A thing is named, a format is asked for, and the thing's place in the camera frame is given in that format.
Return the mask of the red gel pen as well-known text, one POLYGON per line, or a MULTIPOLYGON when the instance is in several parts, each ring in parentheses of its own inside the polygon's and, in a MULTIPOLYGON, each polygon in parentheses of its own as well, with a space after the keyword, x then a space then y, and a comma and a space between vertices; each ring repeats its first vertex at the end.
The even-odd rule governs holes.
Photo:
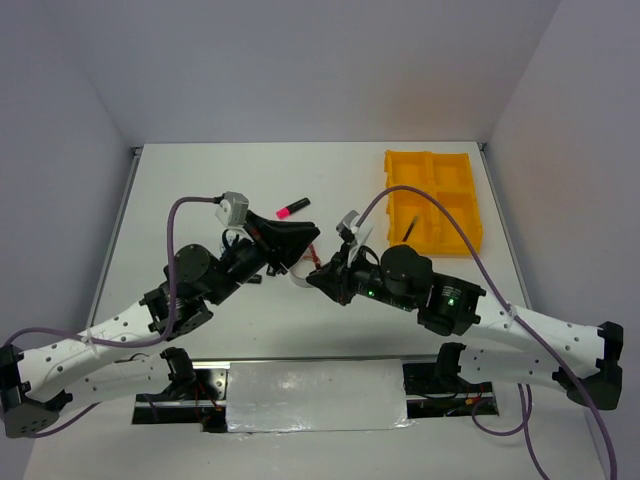
POLYGON ((310 260, 316 269, 319 269, 322 266, 322 261, 313 245, 310 245, 307 248, 307 252, 303 255, 303 259, 310 260))

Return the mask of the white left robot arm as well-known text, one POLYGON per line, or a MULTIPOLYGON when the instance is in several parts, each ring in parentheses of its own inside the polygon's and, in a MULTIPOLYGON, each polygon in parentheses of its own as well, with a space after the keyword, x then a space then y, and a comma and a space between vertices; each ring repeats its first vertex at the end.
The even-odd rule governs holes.
POLYGON ((193 364, 172 341, 212 319, 210 306, 234 294, 263 267, 286 272, 320 231, 312 222, 272 221, 247 212, 243 235, 215 256, 189 244, 168 250, 165 282, 123 312, 78 333, 41 328, 53 342, 23 350, 10 336, 1 348, 1 418, 9 438, 42 438, 75 409, 128 393, 189 396, 193 364))

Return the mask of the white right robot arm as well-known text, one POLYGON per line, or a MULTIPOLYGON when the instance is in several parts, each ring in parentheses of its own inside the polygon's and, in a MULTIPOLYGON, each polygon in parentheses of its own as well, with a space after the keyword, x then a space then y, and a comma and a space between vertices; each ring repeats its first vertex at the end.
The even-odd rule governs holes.
POLYGON ((310 273, 307 283, 346 306, 361 295, 417 314, 444 337, 433 374, 446 391, 485 382, 527 383, 565 393, 582 406, 617 408, 623 371, 623 329, 613 322, 581 326, 532 310, 519 313, 465 280, 436 273, 429 258, 407 245, 368 260, 343 246, 310 273))

